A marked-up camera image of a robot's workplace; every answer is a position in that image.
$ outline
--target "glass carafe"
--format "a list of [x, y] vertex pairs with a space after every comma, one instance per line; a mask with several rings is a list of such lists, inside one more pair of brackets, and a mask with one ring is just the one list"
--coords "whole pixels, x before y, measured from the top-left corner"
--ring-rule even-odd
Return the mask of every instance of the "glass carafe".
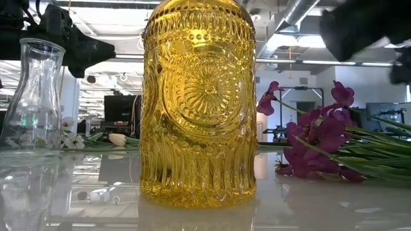
[[221, 207], [256, 190], [254, 28], [233, 0], [166, 0], [144, 34], [141, 193]]
[[24, 38], [21, 76], [7, 109], [0, 157], [45, 157], [60, 153], [60, 100], [57, 78], [65, 49], [48, 41]]

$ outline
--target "white tulip bud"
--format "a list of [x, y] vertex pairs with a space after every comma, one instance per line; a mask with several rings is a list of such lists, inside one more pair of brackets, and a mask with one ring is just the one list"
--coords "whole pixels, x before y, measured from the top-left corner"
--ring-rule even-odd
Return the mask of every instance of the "white tulip bud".
[[126, 144], [126, 136], [123, 134], [112, 133], [109, 135], [109, 140], [116, 146], [124, 146]]

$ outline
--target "yellow glass jar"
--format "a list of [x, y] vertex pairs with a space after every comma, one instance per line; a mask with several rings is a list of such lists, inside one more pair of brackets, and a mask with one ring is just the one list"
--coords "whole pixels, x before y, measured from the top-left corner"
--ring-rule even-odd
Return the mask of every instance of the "yellow glass jar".
[[221, 207], [256, 191], [254, 27], [233, 0], [165, 0], [144, 34], [141, 193]]

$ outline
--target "desk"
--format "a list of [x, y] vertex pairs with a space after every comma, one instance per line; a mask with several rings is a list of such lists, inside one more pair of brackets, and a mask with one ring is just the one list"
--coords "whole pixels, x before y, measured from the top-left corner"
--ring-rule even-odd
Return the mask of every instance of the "desk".
[[[60, 180], [57, 187], [67, 190], [66, 193], [63, 190], [59, 192], [66, 198], [55, 195], [52, 202], [55, 209], [48, 219], [46, 230], [71, 230], [68, 228], [70, 223], [74, 226], [72, 230], [411, 229], [411, 188], [371, 180], [352, 184], [276, 176], [274, 164], [281, 155], [279, 149], [277, 153], [255, 157], [257, 193], [250, 203], [206, 210], [156, 205], [140, 195], [138, 184], [119, 182], [105, 185], [105, 182], [98, 182], [100, 164], [97, 160], [85, 160], [84, 164], [76, 167], [66, 161], [66, 169], [72, 169], [68, 173], [84, 175], [71, 175], [69, 180], [61, 178], [65, 180]], [[112, 174], [115, 175], [117, 171], [113, 169]], [[89, 199], [78, 199], [80, 192], [90, 195], [98, 189], [110, 191], [107, 200], [90, 202]]]

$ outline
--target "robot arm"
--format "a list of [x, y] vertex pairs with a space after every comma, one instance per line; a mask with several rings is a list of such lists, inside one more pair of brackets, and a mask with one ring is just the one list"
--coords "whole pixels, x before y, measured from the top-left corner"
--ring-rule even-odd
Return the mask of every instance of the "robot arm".
[[405, 46], [397, 52], [390, 74], [392, 83], [411, 83], [411, 1], [347, 0], [320, 20], [320, 34], [328, 50], [342, 62], [355, 53], [388, 37]]
[[[72, 22], [69, 12], [49, 4], [37, 24], [28, 11], [28, 0], [4, 0], [0, 3], [0, 60], [20, 60], [20, 39], [30, 37], [56, 43], [66, 53], [63, 65], [75, 78], [84, 78], [86, 68], [114, 58], [114, 46], [84, 35]], [[22, 30], [24, 21], [30, 23]]]

